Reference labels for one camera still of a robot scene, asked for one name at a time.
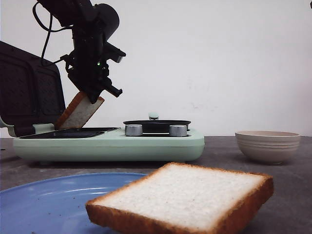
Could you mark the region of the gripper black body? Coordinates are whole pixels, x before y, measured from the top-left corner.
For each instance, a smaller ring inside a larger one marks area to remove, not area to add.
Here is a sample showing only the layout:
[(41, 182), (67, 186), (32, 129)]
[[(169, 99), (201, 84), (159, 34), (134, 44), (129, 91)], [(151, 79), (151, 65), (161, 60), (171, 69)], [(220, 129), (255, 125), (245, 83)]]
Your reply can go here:
[(113, 86), (109, 78), (108, 60), (121, 62), (126, 53), (108, 42), (99, 45), (83, 42), (68, 55), (61, 57), (65, 61), (68, 78), (74, 81), (90, 82), (93, 89), (106, 90), (115, 97), (122, 94), (122, 89)]

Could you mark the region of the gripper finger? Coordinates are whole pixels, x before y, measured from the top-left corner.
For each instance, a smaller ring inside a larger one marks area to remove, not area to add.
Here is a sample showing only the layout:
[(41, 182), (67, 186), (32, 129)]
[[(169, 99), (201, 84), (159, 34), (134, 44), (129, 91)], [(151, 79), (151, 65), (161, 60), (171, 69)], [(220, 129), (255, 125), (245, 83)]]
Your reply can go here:
[(102, 91), (102, 89), (90, 89), (87, 91), (87, 96), (92, 104), (97, 102), (97, 99), (99, 98)]
[(73, 84), (78, 88), (79, 91), (84, 92), (89, 98), (93, 97), (94, 93), (90, 82), (74, 81)]

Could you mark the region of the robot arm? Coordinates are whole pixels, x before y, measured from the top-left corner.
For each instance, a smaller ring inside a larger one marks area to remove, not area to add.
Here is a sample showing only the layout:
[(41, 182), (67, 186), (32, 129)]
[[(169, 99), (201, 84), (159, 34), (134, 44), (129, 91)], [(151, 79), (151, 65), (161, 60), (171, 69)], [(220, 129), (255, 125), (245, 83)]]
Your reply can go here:
[(119, 63), (126, 53), (108, 42), (119, 26), (119, 16), (107, 4), (95, 4), (89, 0), (38, 0), (56, 18), (61, 30), (71, 30), (74, 49), (60, 57), (65, 61), (65, 69), (70, 81), (84, 92), (94, 104), (102, 91), (115, 97), (122, 90), (114, 87), (109, 78), (110, 59)]

